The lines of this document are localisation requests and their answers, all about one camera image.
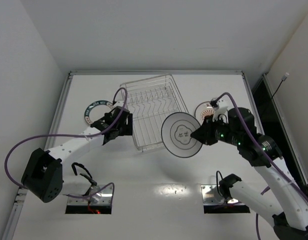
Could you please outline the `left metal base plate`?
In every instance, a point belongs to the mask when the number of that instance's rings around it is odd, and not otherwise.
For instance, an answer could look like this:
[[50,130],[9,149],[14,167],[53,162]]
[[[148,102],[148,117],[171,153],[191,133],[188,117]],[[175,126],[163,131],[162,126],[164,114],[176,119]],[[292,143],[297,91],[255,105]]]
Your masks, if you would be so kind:
[[68,206],[87,206],[90,203],[91,206],[101,206],[101,207],[110,207],[112,204],[113,197],[113,185],[105,187],[104,185],[93,186],[89,192],[89,194],[93,194],[97,192],[95,195],[89,198],[73,198],[69,197],[67,199]]

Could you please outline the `orange patterned white plate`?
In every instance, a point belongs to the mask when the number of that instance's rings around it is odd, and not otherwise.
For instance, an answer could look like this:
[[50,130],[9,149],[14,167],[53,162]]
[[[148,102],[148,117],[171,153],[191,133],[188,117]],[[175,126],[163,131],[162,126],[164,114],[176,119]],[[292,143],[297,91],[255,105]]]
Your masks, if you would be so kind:
[[214,112],[214,108],[212,107],[210,101],[204,101],[195,108],[194,116],[198,122],[202,124],[205,117],[212,116]]

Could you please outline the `metal wire dish rack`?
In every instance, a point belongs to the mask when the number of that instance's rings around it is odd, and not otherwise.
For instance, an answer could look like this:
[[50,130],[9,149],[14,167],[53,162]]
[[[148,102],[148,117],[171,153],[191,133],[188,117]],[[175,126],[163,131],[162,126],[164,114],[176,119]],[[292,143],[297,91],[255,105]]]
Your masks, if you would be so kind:
[[161,128],[164,120],[177,112],[188,113],[181,92],[171,74],[125,82],[126,108],[132,113],[133,141],[139,152],[164,146]]

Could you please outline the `black line patterned plate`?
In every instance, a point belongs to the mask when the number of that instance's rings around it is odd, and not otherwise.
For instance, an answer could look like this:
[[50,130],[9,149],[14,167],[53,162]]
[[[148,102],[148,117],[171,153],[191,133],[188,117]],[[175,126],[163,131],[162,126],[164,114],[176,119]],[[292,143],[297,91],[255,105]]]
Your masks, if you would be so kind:
[[191,137],[199,129],[200,123],[186,112],[170,114],[161,127],[161,139],[165,148],[179,158],[191,158],[202,148],[203,144]]

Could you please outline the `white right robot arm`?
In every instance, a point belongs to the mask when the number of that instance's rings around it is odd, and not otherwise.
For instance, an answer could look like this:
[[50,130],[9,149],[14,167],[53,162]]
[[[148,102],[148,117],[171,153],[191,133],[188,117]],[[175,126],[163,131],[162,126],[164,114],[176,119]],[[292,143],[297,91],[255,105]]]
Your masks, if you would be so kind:
[[233,173],[218,184],[225,199],[234,198],[247,205],[267,221],[280,240],[308,240],[308,197],[289,176],[282,151],[275,141],[256,132],[254,116],[248,109],[230,109],[227,122],[219,119],[216,109],[214,115],[205,117],[191,137],[207,146],[219,141],[236,146],[238,153],[265,180],[277,202],[266,199]]

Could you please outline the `metal base plate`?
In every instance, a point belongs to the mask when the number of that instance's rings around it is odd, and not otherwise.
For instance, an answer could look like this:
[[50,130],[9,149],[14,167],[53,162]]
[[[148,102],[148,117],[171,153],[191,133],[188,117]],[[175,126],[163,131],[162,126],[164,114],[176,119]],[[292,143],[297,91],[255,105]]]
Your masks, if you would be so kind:
[[89,192],[89,194],[93,194],[97,192],[95,195],[89,198],[73,198],[69,197],[67,199],[68,206],[87,206],[90,203],[91,206],[101,206],[101,207],[110,207],[112,204],[113,197],[113,185],[105,187],[104,185],[93,186]]
[[204,207],[243,205],[240,201],[233,198],[225,200],[217,191],[215,184],[202,184],[200,186],[202,202]]

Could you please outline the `green rimmed white plate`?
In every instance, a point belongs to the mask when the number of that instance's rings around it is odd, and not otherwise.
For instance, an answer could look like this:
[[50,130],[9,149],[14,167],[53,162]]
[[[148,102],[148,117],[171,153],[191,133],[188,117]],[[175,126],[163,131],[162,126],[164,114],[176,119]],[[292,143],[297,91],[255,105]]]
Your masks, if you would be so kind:
[[102,118],[105,113],[113,109],[113,104],[107,100],[97,100],[92,102],[84,111],[84,120],[88,125]]

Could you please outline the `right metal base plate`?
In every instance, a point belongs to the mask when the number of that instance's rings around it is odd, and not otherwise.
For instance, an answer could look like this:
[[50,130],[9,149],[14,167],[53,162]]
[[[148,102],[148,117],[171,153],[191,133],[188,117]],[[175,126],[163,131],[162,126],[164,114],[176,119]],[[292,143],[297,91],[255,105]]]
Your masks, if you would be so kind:
[[225,200],[217,191],[215,184],[202,184],[200,186],[202,202],[204,207],[243,205],[240,201],[233,198]]

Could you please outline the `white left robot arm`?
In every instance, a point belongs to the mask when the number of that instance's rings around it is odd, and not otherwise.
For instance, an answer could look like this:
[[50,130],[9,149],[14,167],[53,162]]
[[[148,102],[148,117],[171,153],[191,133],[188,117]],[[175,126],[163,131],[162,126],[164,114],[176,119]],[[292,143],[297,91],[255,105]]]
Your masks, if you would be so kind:
[[78,160],[94,148],[132,134],[132,113],[117,106],[93,122],[81,135],[47,150],[34,150],[21,183],[44,203],[51,202],[59,195],[91,199],[102,189]]

